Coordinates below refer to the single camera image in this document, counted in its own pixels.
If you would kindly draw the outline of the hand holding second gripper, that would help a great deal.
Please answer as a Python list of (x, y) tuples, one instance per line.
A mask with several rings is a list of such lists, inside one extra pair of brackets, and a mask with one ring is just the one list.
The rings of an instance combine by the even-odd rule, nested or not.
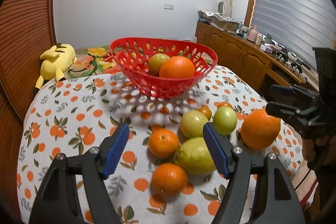
[(303, 138), (302, 154), (312, 170), (335, 164), (335, 136), (323, 136), (315, 140)]

